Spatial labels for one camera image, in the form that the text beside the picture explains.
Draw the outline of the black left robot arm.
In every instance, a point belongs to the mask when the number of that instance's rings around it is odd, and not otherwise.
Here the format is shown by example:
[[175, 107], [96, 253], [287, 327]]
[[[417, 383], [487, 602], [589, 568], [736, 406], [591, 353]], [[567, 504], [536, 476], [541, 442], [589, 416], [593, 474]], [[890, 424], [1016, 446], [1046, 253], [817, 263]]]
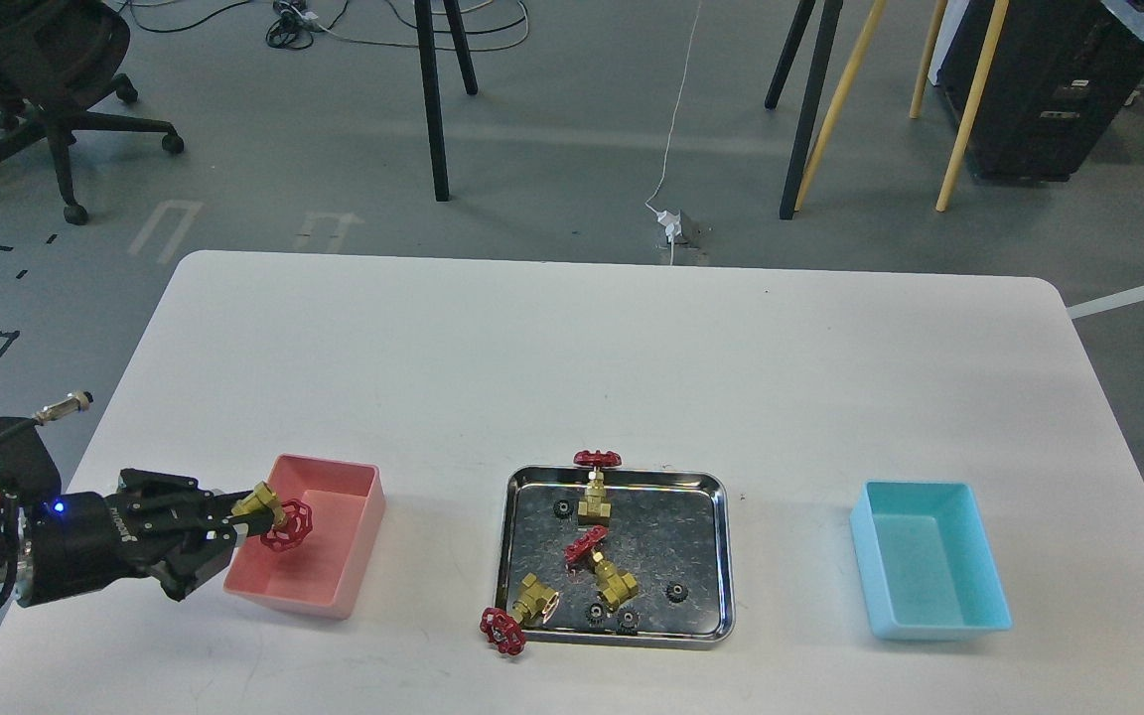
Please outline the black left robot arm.
[[246, 537], [289, 515], [267, 484], [232, 494], [194, 477], [124, 468], [114, 492], [64, 493], [42, 426], [90, 407], [69, 394], [27, 418], [0, 418], [0, 610], [47, 605], [122, 579], [153, 578], [172, 599], [227, 567]]

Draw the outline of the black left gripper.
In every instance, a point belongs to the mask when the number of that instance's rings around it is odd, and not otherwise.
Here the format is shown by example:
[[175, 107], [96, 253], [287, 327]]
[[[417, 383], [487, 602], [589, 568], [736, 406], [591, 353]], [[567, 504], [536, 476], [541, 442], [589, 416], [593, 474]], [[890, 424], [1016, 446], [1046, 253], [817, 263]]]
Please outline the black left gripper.
[[227, 569], [235, 527], [267, 525], [267, 488], [220, 493], [194, 477], [124, 468], [116, 493], [27, 507], [15, 599], [22, 607], [154, 578], [181, 602]]

